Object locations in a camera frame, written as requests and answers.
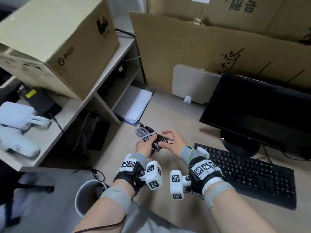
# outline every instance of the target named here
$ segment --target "grey wrist band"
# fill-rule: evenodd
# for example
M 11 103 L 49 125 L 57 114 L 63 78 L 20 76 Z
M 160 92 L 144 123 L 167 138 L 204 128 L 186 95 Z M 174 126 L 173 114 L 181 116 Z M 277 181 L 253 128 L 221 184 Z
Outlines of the grey wrist band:
M 100 197 L 107 197 L 112 199 L 125 211 L 126 214 L 129 213 L 132 201 L 128 194 L 121 187 L 109 187 Z
M 208 210 L 213 207 L 213 200 L 216 198 L 216 196 L 228 189 L 235 190 L 232 185 L 225 181 L 222 181 L 208 193 L 204 200 L 205 204 L 208 206 Z
M 143 156 L 141 153 L 135 153 L 132 156 L 133 159 L 137 159 L 138 162 L 140 162 L 140 164 L 142 165 L 142 167 L 144 168 L 144 170 L 146 170 L 147 167 L 147 158 L 145 156 Z
M 189 167 L 189 163 L 198 156 L 203 156 L 200 152 L 186 145 L 181 151 L 181 160 Z

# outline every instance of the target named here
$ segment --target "computer monitor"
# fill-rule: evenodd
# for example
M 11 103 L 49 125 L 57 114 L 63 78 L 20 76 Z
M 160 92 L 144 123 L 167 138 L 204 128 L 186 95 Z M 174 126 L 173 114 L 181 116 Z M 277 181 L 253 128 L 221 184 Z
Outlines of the computer monitor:
M 200 118 L 221 129 L 229 152 L 253 156 L 260 144 L 311 158 L 311 95 L 225 73 Z

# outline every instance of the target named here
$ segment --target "trash can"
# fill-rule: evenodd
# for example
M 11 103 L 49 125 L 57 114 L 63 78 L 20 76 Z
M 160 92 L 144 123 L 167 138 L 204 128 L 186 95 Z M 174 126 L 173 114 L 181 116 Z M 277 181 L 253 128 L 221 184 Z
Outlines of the trash can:
M 86 183 L 84 183 L 78 190 L 75 199 L 75 207 L 77 213 L 81 217 L 84 217 L 87 211 L 89 211 L 89 209 L 93 206 L 93 204 L 95 204 L 95 202 L 98 200 L 99 198 L 98 191 L 96 192 L 96 189 L 98 187 L 103 188 L 103 190 L 105 190 L 105 187 L 102 182 L 98 180 L 89 180 Z

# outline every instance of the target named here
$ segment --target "black monitor screen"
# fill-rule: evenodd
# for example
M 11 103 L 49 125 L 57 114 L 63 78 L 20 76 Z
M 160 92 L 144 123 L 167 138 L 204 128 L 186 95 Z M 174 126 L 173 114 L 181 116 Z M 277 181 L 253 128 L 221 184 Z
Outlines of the black monitor screen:
M 224 74 L 200 121 L 285 153 L 311 153 L 311 96 L 296 90 Z

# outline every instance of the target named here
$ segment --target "power adapter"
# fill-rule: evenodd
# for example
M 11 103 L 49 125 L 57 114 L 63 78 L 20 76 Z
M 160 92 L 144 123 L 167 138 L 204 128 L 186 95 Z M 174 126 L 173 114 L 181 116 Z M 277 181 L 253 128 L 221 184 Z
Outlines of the power adapter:
M 62 107 L 53 101 L 52 98 L 40 88 L 22 86 L 18 91 L 18 94 L 38 112 L 39 116 L 52 119 L 62 110 Z

